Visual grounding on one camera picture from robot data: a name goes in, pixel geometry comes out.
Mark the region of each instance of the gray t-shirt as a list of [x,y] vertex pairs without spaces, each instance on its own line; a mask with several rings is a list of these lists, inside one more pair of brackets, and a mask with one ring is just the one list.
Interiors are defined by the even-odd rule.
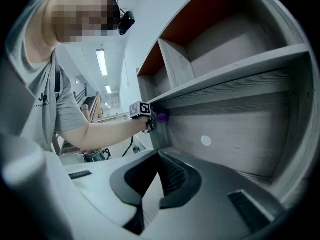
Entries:
[[88,123],[71,90],[71,81],[59,65],[61,88],[56,101],[55,57],[40,64],[27,58],[25,35],[30,19],[46,0],[32,0],[12,27],[5,42],[9,67],[16,71],[35,96],[35,102],[21,136],[50,151],[54,132],[66,132]]

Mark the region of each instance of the purple object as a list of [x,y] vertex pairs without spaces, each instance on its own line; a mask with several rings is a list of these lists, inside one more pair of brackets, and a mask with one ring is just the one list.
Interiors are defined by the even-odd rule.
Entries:
[[156,117],[159,123],[169,123],[169,116],[165,113],[159,113],[158,116]]

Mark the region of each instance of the person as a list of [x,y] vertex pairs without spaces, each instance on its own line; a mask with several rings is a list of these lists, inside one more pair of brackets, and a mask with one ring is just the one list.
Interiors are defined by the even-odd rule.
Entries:
[[[50,151],[56,132],[79,149],[94,150],[147,130],[148,117],[89,123],[56,56],[60,44],[80,42],[81,37],[97,31],[116,30],[120,15],[116,0],[32,0],[25,7],[4,44],[6,67],[15,71],[35,96],[22,137]],[[57,96],[56,70],[61,85]]]

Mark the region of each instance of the ceiling light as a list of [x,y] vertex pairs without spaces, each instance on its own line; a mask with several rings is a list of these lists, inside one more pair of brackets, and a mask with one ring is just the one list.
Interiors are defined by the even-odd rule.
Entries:
[[96,50],[96,57],[98,59],[99,67],[101,74],[103,76],[107,76],[107,67],[106,67],[106,59],[105,59],[105,50]]
[[106,85],[106,86],[105,86],[105,89],[106,89],[106,92],[107,92],[108,94],[111,93],[110,85]]

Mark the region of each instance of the ceiling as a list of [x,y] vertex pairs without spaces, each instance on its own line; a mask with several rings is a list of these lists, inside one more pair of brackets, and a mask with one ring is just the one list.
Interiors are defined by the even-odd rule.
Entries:
[[[135,8],[141,0],[118,0],[124,11]],[[120,36],[118,32],[112,36],[84,37],[82,42],[60,45],[58,48],[59,63],[70,77],[83,75],[91,87],[101,94],[103,103],[119,105],[121,70],[125,45],[129,33]],[[96,50],[104,49],[105,64],[108,76],[102,76]],[[108,95],[105,85],[110,85],[112,95]]]

